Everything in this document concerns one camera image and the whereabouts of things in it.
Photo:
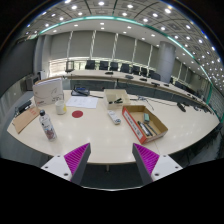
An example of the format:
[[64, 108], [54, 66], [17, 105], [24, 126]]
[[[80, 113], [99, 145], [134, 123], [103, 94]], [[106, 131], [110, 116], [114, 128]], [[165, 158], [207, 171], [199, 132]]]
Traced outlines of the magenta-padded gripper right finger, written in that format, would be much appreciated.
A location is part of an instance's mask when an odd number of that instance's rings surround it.
[[169, 155], [158, 155], [136, 143], [133, 144], [132, 153], [144, 185], [182, 169]]

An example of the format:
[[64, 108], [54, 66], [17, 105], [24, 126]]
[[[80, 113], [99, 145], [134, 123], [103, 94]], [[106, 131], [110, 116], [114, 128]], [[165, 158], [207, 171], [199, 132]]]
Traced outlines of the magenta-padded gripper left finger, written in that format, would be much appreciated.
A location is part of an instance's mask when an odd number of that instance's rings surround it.
[[42, 166], [42, 169], [79, 185], [90, 153], [91, 146], [87, 143], [65, 155], [54, 156]]

